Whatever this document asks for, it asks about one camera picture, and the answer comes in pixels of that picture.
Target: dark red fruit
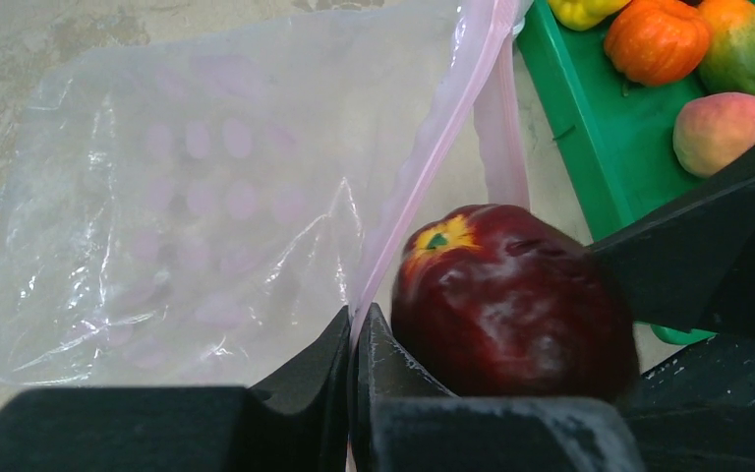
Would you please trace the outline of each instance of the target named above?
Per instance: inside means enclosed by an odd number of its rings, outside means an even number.
[[[459,395],[615,402],[639,379],[632,314],[592,253],[519,206],[464,206],[413,234],[391,325]]]

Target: concrete surface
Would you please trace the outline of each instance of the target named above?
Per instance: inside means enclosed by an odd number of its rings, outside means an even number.
[[[45,71],[106,45],[149,44],[229,30],[323,9],[373,9],[400,0],[0,0],[0,196],[10,170],[14,124]],[[521,57],[515,61],[535,212],[584,243],[591,236]],[[469,149],[471,155],[478,155]],[[428,199],[437,200],[437,195]],[[385,305],[386,290],[378,301]],[[644,368],[674,352],[639,329]],[[17,389],[0,383],[0,406]]]

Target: beige countertop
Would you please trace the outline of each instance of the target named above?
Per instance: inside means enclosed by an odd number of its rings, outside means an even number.
[[[29,94],[46,71],[99,46],[142,45],[230,30],[280,16],[325,9],[373,9],[399,0],[0,0],[0,198],[11,168],[16,128]],[[529,157],[535,212],[584,243],[591,240],[552,140],[545,112],[521,56],[516,85]],[[478,155],[475,149],[468,152]],[[460,178],[460,168],[451,167]],[[438,195],[428,198],[430,205]],[[378,301],[386,306],[385,287]],[[644,368],[675,349],[638,331]],[[0,383],[0,406],[17,389]]]

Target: yellow bell pepper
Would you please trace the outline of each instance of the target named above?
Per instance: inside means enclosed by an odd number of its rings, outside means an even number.
[[[625,7],[630,0],[549,0],[557,20],[566,28],[583,31]]]

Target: green tray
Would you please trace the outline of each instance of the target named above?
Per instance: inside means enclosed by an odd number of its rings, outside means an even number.
[[[535,0],[517,40],[577,199],[595,240],[641,218],[701,181],[672,151],[672,125],[684,103],[705,95],[695,74],[659,88],[631,88],[604,54],[611,19],[577,32]],[[710,337],[658,327],[664,342]]]

